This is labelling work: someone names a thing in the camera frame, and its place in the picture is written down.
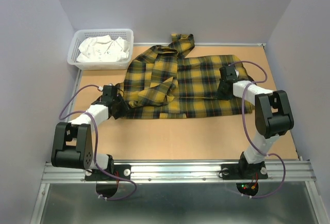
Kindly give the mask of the yellow plaid long sleeve shirt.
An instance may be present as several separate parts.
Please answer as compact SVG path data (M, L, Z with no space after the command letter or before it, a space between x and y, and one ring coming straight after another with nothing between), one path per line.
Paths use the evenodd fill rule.
M241 98L220 100L220 68L235 63L239 78L248 79L235 55L188 57L192 34L173 34L172 42L155 45L127 68L120 93L130 107L126 119L186 119L250 114L254 107Z

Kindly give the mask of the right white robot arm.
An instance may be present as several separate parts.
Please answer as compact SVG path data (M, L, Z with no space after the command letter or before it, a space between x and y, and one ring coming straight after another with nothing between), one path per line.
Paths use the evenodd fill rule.
M221 100L240 98L255 108L256 134L235 164L222 164L219 177L224 180L267 179L265 158L273 144L289 130L294 119L287 93L259 87L255 81L239 78L234 64L220 69L217 95Z

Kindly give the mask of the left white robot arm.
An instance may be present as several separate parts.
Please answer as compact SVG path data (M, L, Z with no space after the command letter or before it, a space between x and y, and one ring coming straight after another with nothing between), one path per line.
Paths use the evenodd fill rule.
M98 139L98 126L111 117L118 119L126 115L129 106L123 99L123 91L118 85L93 85L102 93L85 111L75 111L79 116L69 122L63 116L55 127L51 163L54 167L97 170L104 180L111 179L114 162L110 155L98 154L96 144L92 143L92 132Z

